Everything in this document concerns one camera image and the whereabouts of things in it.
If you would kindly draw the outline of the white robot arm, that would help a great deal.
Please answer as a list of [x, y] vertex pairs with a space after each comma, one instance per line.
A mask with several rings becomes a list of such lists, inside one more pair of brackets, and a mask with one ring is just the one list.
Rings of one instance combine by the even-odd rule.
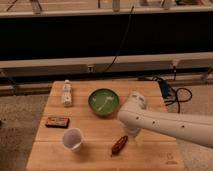
[[130, 134], [141, 129], [213, 148], [213, 116], [153, 112], [138, 91], [130, 93], [118, 111], [118, 119]]

